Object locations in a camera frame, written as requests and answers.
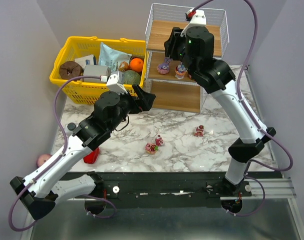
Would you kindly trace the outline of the red white figure toy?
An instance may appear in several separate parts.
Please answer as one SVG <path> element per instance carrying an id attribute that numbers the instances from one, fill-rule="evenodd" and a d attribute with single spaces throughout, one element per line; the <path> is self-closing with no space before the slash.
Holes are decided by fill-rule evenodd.
<path id="1" fill-rule="evenodd" d="M 194 136 L 196 136 L 196 137 L 204 136 L 204 126 L 203 125 L 199 125 L 196 127 L 196 129 L 194 131 Z"/>

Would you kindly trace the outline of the purple bunny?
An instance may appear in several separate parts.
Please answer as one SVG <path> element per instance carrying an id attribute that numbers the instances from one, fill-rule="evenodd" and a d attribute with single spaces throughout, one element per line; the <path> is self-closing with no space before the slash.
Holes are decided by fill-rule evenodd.
<path id="1" fill-rule="evenodd" d="M 157 66 L 157 71 L 159 72 L 159 74 L 161 75 L 166 75 L 169 73 L 169 65 L 171 63 L 172 59 L 165 57 L 163 63 L 160 63 Z"/>
<path id="2" fill-rule="evenodd" d="M 176 68 L 175 68 L 175 77 L 177 79 L 183 79 L 185 74 L 186 74 L 187 70 L 184 66 L 183 63 L 180 63 Z"/>

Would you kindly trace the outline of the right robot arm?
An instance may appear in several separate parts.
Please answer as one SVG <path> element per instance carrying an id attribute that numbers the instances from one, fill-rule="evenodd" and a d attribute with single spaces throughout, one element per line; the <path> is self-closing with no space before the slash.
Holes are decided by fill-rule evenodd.
<path id="1" fill-rule="evenodd" d="M 213 57 L 214 36 L 206 27 L 193 26 L 186 31 L 174 27 L 164 47 L 165 56 L 181 61 L 191 79 L 216 99 L 236 127 L 239 137 L 228 149 L 231 162 L 220 184 L 221 193 L 231 195 L 244 180 L 249 160 L 257 156 L 270 141 L 261 131 L 272 136 L 276 131 L 265 124 L 257 126 L 255 112 L 246 112 L 250 106 L 243 95 L 237 93 L 232 69 L 223 60 Z"/>

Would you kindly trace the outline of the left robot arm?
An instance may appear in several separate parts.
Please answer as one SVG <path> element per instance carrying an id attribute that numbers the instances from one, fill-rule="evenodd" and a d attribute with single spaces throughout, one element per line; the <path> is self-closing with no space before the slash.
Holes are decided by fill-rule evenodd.
<path id="1" fill-rule="evenodd" d="M 16 176 L 10 186 L 34 220 L 49 214 L 60 201 L 89 195 L 102 180 L 94 173 L 86 173 L 78 179 L 69 180 L 67 188 L 61 189 L 59 180 L 79 160 L 96 150 L 108 140 L 118 125 L 129 114 L 147 112 L 156 96 L 132 86 L 136 96 L 107 91 L 94 104 L 93 112 L 73 130 L 67 142 L 41 167 L 25 177 Z"/>

